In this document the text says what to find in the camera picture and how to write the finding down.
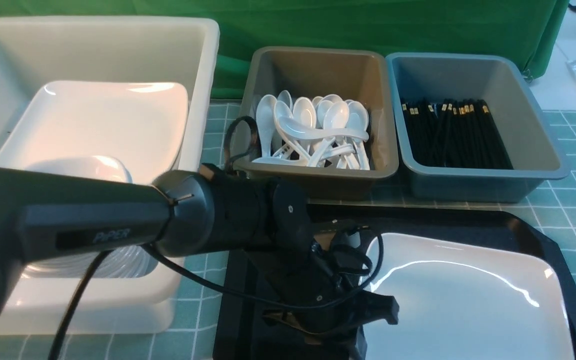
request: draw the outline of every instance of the white plastic bin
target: white plastic bin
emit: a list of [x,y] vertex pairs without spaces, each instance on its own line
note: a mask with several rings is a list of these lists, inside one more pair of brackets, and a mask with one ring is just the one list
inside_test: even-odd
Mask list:
[[[47,16],[0,18],[0,148],[35,93],[55,80],[176,82],[190,100],[176,162],[199,167],[219,27],[205,18]],[[178,264],[183,259],[176,259]],[[70,333],[157,333],[174,317],[181,276],[158,264],[140,278],[94,278]],[[0,335],[54,334],[77,278],[19,280]]]

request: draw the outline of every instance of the white tile floor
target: white tile floor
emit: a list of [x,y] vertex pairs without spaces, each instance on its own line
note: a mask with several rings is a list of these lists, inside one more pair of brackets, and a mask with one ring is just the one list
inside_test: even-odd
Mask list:
[[530,89],[542,109],[576,110],[576,82],[566,63],[576,60],[576,13],[567,11],[546,74]]

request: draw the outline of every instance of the black tray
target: black tray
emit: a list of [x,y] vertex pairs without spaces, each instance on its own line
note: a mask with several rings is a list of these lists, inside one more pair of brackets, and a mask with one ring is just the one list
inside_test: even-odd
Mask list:
[[[309,205],[308,212],[314,223],[354,219],[382,233],[418,235],[514,251],[545,260],[557,273],[561,284],[576,359],[576,285],[573,277],[557,243],[516,216],[502,211],[342,205]],[[361,243],[372,239],[368,234],[362,235]],[[277,298],[242,251],[230,252],[224,284],[260,297]],[[233,296],[222,298],[212,353],[214,360],[348,360],[347,353],[305,344],[301,335],[284,326],[267,326],[261,319],[262,310],[262,306]]]

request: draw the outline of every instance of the black cable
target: black cable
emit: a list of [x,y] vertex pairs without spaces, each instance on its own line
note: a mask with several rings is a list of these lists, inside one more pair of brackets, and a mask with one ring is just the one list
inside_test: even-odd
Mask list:
[[[370,229],[370,227],[368,227],[368,226],[360,227],[358,230],[360,230],[360,231],[362,231],[362,230],[372,231],[372,229]],[[157,249],[155,249],[154,246],[152,246],[151,244],[144,244],[144,245],[142,245],[142,248],[144,250],[146,250],[146,253],[148,253],[150,256],[152,256],[153,259],[162,263],[167,268],[171,269],[172,271],[174,271],[176,273],[181,274],[182,276],[185,276],[186,278],[188,278],[188,279],[194,281],[195,283],[198,283],[199,285],[202,285],[203,287],[206,287],[208,289],[214,290],[216,292],[220,292],[222,294],[240,297],[240,298],[247,300],[247,301],[254,301],[256,303],[261,303],[261,304],[268,305],[268,306],[274,306],[274,307],[277,307],[279,309],[286,310],[288,312],[304,312],[304,311],[308,311],[308,310],[320,310],[323,308],[328,308],[330,306],[336,306],[336,305],[339,305],[341,303],[344,303],[345,301],[349,300],[350,298],[352,298],[353,296],[358,294],[360,291],[365,289],[365,287],[367,287],[368,284],[370,284],[370,282],[375,279],[375,277],[377,276],[377,274],[379,274],[379,271],[382,268],[382,262],[384,262],[384,238],[378,232],[375,232],[375,234],[377,237],[377,242],[379,244],[379,256],[377,258],[377,265],[375,265],[374,271],[372,272],[372,274],[370,274],[370,276],[368,276],[368,278],[364,282],[362,282],[361,285],[353,287],[350,291],[346,292],[346,294],[343,294],[342,296],[339,296],[338,298],[336,298],[334,300],[330,300],[327,303],[322,303],[320,305],[309,305],[309,306],[286,305],[285,303],[281,303],[278,301],[272,301],[272,300],[268,300],[265,298],[260,298],[260,297],[257,297],[257,296],[251,295],[251,294],[247,294],[246,292],[240,292],[237,290],[229,289],[228,287],[223,287],[222,285],[218,285],[218,284],[215,284],[214,282],[208,281],[205,278],[202,278],[201,276],[195,275],[194,273],[190,272],[188,269],[186,269],[182,266],[179,266],[178,264],[175,264],[174,262],[169,260],[167,257],[162,255],[162,253],[157,251]]]
[[57,329],[57,333],[54,335],[52,346],[50,346],[50,353],[48,353],[48,360],[59,359],[59,355],[62,352],[62,345],[64,344],[64,339],[66,338],[66,331],[68,330],[68,326],[71,324],[71,320],[73,319],[73,315],[77,309],[78,303],[80,303],[80,300],[82,300],[84,290],[86,290],[86,286],[92,279],[92,276],[95,275],[95,271],[97,271],[99,265],[102,264],[102,262],[108,257],[108,255],[110,255],[110,253],[112,253],[112,250],[101,251],[87,267],[86,273],[84,273],[83,277],[77,285],[77,288],[75,289],[74,294],[72,294],[70,303],[68,304],[66,312],[63,314],[63,318],[59,324],[59,328]]
[[[248,129],[250,130],[250,142],[245,152],[239,153],[238,155],[233,155],[231,157],[231,142],[233,141],[233,135],[235,130],[240,123],[246,123]],[[259,142],[259,130],[257,128],[257,122],[254,118],[250,116],[241,116],[236,118],[226,130],[223,136],[223,158],[224,167],[223,170],[227,174],[235,174],[233,165],[235,161],[243,157],[251,155],[252,157],[260,157],[261,155],[261,143]]]

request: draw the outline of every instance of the white plastic spoon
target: white plastic spoon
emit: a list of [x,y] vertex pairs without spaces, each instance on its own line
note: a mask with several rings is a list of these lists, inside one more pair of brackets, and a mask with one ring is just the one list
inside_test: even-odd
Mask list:
[[[281,107],[281,102],[277,102],[275,105],[275,109]],[[326,139],[329,137],[350,137],[350,138],[357,138],[361,141],[367,141],[370,135],[368,132],[355,130],[355,129],[346,129],[344,128],[327,128],[327,129],[311,129],[310,127],[306,127],[301,125],[301,123],[297,122],[294,118],[290,116],[281,116],[275,111],[275,116],[277,116],[277,130],[279,133],[283,133],[284,136],[288,137],[291,142],[294,141],[316,141],[321,139]]]
[[269,158],[271,155],[273,135],[277,131],[277,127],[275,126],[275,117],[273,115],[276,103],[277,99],[268,94],[263,96],[261,100],[259,100],[259,104],[256,106],[254,120],[256,120],[259,142],[261,143],[262,158]]
[[[329,132],[330,130],[345,130],[346,123],[348,122],[349,109],[348,104],[345,102],[336,102],[330,107],[326,112],[324,117],[324,130],[320,132]],[[318,149],[313,153],[310,160],[308,160],[309,167],[317,166],[320,161],[322,161],[323,153],[336,141],[337,134],[332,134],[330,137],[326,137]]]
[[344,102],[343,98],[341,98],[341,96],[339,96],[336,93],[331,93],[330,95],[324,96],[324,98],[322,98],[322,101],[324,101],[324,100],[332,101],[333,103],[343,103]]
[[[272,157],[273,158],[288,159],[288,157],[285,156],[285,153],[288,153],[288,152],[292,153],[293,150],[290,148],[290,146],[284,145],[279,150],[277,150],[272,155]],[[343,146],[337,146],[334,148],[329,148],[329,150],[324,152],[324,155],[321,158],[323,160],[327,160],[329,158],[338,157],[340,155],[354,154],[354,153],[356,153],[355,147],[352,144],[347,143]],[[323,166],[322,162],[325,163],[325,161],[320,161],[320,166]]]
[[281,101],[284,104],[288,105],[288,109],[293,111],[293,98],[290,96],[290,92],[288,90],[284,90],[277,95],[277,101]]
[[324,128],[324,118],[326,117],[326,113],[332,107],[333,102],[330,100],[322,100],[319,101],[317,104],[317,128],[323,129]]
[[294,136],[288,136],[285,131],[286,126],[284,126],[284,123],[291,123],[291,124],[294,123],[295,126],[301,126],[302,128],[305,128],[307,131],[312,129],[310,127],[301,125],[301,123],[295,121],[295,119],[293,119],[293,112],[290,110],[288,105],[286,105],[286,103],[283,101],[276,102],[276,104],[274,105],[274,111],[272,113],[274,118],[274,126],[277,132],[279,132],[279,135],[281,135],[283,141],[288,146],[290,146],[292,150],[296,151],[299,154],[300,158],[310,160],[311,158],[310,154],[297,141],[313,140],[313,139],[307,139],[307,138],[299,139]]
[[[317,103],[317,106],[315,107],[315,109],[317,110],[317,128],[318,129],[323,129],[324,128],[324,118],[326,117],[326,113],[329,111],[329,109],[332,107],[333,102],[330,100],[320,100]],[[322,145],[322,141],[315,141],[312,144],[312,147],[310,149],[310,153],[314,154],[315,151],[317,151],[318,148],[320,148],[320,146]],[[319,166],[322,167],[324,166],[323,162],[319,163]]]
[[[317,128],[317,112],[315,112],[315,107],[310,98],[300,97],[294,102],[292,107],[292,118],[308,128]],[[307,153],[311,153],[310,141],[300,141],[299,143],[306,149]]]
[[[348,117],[348,123],[345,127],[348,129],[363,130],[364,132],[368,129],[368,111],[361,102],[352,101],[348,105],[350,115]],[[354,143],[354,147],[357,149],[357,157],[359,158],[359,168],[361,170],[370,170],[370,160],[368,160],[368,155],[366,154],[366,148],[364,147],[364,142],[357,139],[351,140]]]
[[314,96],[312,98],[312,105],[313,107],[317,108],[317,104],[320,103],[320,101],[322,101],[323,97],[322,96]]

